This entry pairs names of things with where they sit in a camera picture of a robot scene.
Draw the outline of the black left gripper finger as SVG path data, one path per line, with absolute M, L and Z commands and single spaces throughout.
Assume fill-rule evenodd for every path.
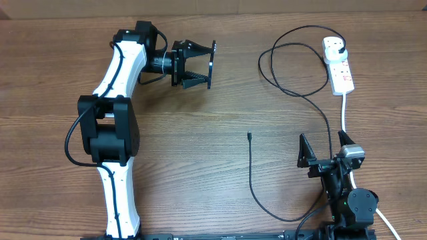
M 183 89 L 188 89 L 196 85 L 206 83 L 207 89 L 211 89 L 211 78 L 213 72 L 213 63 L 209 63 L 209 73 L 208 75 L 202 75 L 192 71 L 185 71 L 183 77 L 181 78 L 181 84 Z
M 212 41 L 211 47 L 206 47 L 206 46 L 197 44 L 188 39 L 185 40 L 185 58 L 186 59 L 210 54 L 209 62 L 213 63 L 215 52 L 216 52 L 215 40 Z

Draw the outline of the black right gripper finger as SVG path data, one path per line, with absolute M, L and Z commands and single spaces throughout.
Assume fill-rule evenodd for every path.
M 308 143 L 308 140 L 306 139 L 305 135 L 302 133 L 300 135 L 300 150 L 298 154 L 297 167 L 299 168 L 309 167 L 310 164 L 316 160 L 317 158 L 313 152 L 313 149 Z
M 345 145 L 354 145 L 355 143 L 350 139 L 347 133 L 343 130 L 338 131 L 338 137 L 340 140 L 340 145 L 343 147 Z

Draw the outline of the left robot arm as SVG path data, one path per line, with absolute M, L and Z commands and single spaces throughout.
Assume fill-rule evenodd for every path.
M 141 219 L 133 190 L 133 162 L 139 151 L 140 135 L 131 96 L 141 83 L 142 73 L 170 75 L 173 86 L 184 89 L 205 83 L 212 74 L 185 68 L 187 59 L 209 55 L 209 47 L 186 39 L 171 48 L 157 49 L 157 38 L 165 35 L 149 21 L 137 21 L 134 29 L 120 29 L 111 42 L 113 57 L 103 81 L 91 95 L 77 102 L 84 151 L 91 156 L 89 167 L 98 170 L 103 183 L 107 228 L 102 239 L 142 239 Z

